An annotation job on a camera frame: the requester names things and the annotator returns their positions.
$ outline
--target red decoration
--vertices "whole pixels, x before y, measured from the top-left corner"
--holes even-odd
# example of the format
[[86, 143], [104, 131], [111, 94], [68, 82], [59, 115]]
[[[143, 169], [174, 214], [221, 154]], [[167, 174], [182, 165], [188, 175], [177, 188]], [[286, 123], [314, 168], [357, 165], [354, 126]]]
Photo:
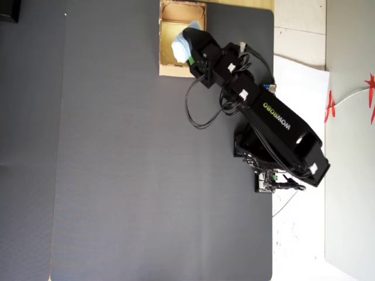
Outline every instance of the red decoration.
[[332, 108], [332, 116], [336, 117], [335, 100], [332, 98], [332, 91], [329, 91], [329, 102], [328, 102], [328, 107], [327, 107], [326, 119], [324, 120], [324, 123], [327, 123], [329, 110], [331, 108]]
[[365, 80], [365, 82], [368, 83], [368, 85], [370, 85], [369, 107], [371, 108], [372, 103], [373, 103], [373, 97], [374, 97], [374, 89], [375, 89], [374, 76], [370, 73], [370, 81]]
[[374, 107], [374, 111], [373, 111], [373, 116], [371, 116], [371, 125], [372, 125], [373, 122], [374, 122], [374, 118], [375, 118], [375, 107]]

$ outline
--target black robotic arm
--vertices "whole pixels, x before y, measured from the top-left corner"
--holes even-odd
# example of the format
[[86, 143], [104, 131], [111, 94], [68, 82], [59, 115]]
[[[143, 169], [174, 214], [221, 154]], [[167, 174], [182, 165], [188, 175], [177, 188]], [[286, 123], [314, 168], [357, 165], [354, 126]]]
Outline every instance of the black robotic arm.
[[277, 170], [318, 186], [330, 166], [321, 150], [322, 141], [302, 118], [255, 83], [243, 58], [251, 53], [263, 61], [272, 76], [261, 55], [248, 46], [241, 54], [240, 46], [233, 43], [221, 48], [209, 33], [194, 28], [186, 28], [183, 37], [192, 55], [190, 72], [207, 88], [219, 85], [228, 104], [246, 117], [249, 126], [235, 133], [234, 154], [243, 156], [263, 178], [260, 190], [301, 187], [295, 181], [277, 183]]

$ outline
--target white tile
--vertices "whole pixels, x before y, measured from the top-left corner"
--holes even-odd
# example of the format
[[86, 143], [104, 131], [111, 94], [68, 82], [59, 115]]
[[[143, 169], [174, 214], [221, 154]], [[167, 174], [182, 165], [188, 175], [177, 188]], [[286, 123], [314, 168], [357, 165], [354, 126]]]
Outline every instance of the white tile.
[[275, 28], [274, 53], [299, 63], [325, 69], [326, 36], [285, 28]]
[[326, 0], [275, 0], [275, 26], [326, 34]]

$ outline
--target gray mat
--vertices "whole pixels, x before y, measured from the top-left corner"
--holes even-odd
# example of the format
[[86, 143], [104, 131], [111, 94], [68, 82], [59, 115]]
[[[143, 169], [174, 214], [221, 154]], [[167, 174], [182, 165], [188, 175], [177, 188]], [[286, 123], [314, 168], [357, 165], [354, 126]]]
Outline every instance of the gray mat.
[[66, 0], [0, 22], [0, 280], [48, 280]]
[[[195, 129], [192, 80], [158, 76], [158, 9], [68, 5], [52, 280], [269, 280], [271, 196], [232, 155], [238, 119]], [[209, 5], [208, 29], [272, 63], [271, 12]], [[198, 85], [192, 115], [218, 97]]]

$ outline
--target open cardboard box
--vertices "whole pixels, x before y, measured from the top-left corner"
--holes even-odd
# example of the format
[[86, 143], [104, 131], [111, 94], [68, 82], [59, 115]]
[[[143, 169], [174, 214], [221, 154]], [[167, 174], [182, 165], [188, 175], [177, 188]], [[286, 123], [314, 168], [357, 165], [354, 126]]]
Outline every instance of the open cardboard box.
[[161, 0], [159, 18], [159, 75], [193, 77], [186, 63], [178, 63], [173, 55], [172, 42], [183, 29], [197, 20], [206, 30], [206, 4]]

